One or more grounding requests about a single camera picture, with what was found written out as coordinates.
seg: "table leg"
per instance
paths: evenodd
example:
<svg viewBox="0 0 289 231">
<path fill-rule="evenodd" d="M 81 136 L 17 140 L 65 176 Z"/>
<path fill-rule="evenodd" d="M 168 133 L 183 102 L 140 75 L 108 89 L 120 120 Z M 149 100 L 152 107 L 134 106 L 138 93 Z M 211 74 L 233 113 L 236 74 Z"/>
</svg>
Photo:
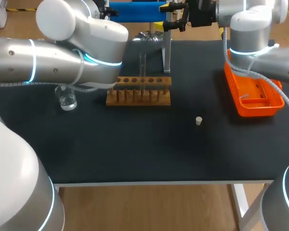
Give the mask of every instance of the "table leg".
<svg viewBox="0 0 289 231">
<path fill-rule="evenodd" d="M 240 231 L 250 231 L 258 223 L 261 217 L 262 196 L 269 184 L 261 190 L 255 201 L 249 207 L 243 184 L 232 184 L 232 192 L 236 204 L 236 212 L 239 220 Z"/>
</svg>

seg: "black tabletop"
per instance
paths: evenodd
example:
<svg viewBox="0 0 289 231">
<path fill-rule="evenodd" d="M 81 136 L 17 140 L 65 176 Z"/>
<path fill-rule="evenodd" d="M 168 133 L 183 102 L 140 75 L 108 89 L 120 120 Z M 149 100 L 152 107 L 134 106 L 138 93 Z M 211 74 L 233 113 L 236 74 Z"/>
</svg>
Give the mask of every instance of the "black tabletop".
<svg viewBox="0 0 289 231">
<path fill-rule="evenodd" d="M 163 75 L 160 43 L 150 41 L 128 44 L 121 75 L 139 74 L 141 51 L 147 75 Z M 0 88 L 0 115 L 54 183 L 273 180 L 289 164 L 289 108 L 240 118 L 223 65 L 221 41 L 173 41 L 171 106 L 108 107 L 98 90 L 77 93 L 64 112 L 45 85 Z"/>
</svg>

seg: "orange tray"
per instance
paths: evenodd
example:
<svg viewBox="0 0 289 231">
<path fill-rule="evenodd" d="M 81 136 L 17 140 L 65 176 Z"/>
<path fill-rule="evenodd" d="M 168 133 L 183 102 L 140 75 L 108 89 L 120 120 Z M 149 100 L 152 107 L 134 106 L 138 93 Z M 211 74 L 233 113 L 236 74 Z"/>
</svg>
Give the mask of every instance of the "orange tray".
<svg viewBox="0 0 289 231">
<path fill-rule="evenodd" d="M 285 103 L 278 92 L 262 79 L 235 75 L 230 66 L 225 64 L 227 82 L 242 117 L 273 116 Z M 281 83 L 272 80 L 280 89 Z"/>
</svg>

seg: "blue foam roll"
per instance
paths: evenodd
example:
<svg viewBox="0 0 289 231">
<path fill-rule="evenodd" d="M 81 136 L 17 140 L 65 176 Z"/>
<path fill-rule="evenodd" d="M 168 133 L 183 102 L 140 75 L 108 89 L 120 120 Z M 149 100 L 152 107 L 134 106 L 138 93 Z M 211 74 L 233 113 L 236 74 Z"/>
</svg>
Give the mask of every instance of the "blue foam roll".
<svg viewBox="0 0 289 231">
<path fill-rule="evenodd" d="M 166 13 L 159 12 L 159 7 L 166 4 L 159 2 L 110 2 L 109 7 L 119 11 L 119 16 L 111 16 L 117 23 L 154 23 L 166 20 Z"/>
</svg>

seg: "white bottle cap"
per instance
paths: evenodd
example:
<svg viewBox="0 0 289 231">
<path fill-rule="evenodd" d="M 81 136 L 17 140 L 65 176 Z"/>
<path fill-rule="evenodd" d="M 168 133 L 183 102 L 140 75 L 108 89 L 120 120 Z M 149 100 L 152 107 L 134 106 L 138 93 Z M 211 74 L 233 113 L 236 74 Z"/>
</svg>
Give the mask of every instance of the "white bottle cap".
<svg viewBox="0 0 289 231">
<path fill-rule="evenodd" d="M 74 11 L 63 0 L 44 0 L 37 9 L 36 20 L 40 31 L 57 41 L 71 37 L 76 26 Z"/>
<path fill-rule="evenodd" d="M 200 116 L 196 117 L 196 124 L 200 125 L 202 122 L 202 118 Z"/>
</svg>

